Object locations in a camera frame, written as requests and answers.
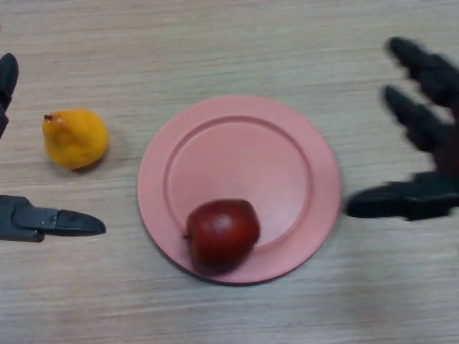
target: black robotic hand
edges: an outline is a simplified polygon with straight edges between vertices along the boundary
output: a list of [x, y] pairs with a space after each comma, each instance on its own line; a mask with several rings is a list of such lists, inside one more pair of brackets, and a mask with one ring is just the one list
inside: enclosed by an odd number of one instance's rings
[[358, 192], [348, 199], [345, 212], [352, 217], [401, 216], [408, 221], [449, 216], [459, 206], [459, 70], [446, 57], [408, 39], [393, 37], [386, 48], [406, 69], [407, 78], [433, 104], [447, 108], [454, 122], [443, 123], [427, 106], [386, 86], [382, 92], [386, 106], [416, 149], [432, 156], [435, 168], [415, 173], [410, 181]]
[[[6, 110], [16, 88], [19, 65], [13, 54], [0, 59], [0, 138], [8, 125]], [[38, 208], [20, 196], [0, 195], [0, 240], [42, 242], [45, 234], [81, 237], [105, 233], [104, 223], [76, 211]]]
[[19, 76], [19, 65], [13, 54], [5, 54], [0, 59], [0, 138], [8, 125], [6, 110], [16, 88]]

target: table surface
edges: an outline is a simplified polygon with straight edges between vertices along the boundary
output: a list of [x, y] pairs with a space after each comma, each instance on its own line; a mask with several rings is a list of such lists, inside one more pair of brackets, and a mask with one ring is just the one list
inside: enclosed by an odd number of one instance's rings
[[[257, 287], [209, 285], [154, 248], [136, 200], [141, 156], [178, 111], [223, 94], [295, 108], [336, 153], [343, 195], [430, 167], [380, 106], [402, 81], [382, 45], [459, 59], [455, 0], [1, 0], [21, 74], [0, 145], [2, 193], [100, 217], [108, 233], [0, 243], [2, 344], [431, 344], [459, 341], [458, 218], [340, 216], [317, 254]], [[54, 167], [42, 116], [108, 124], [95, 170]]]

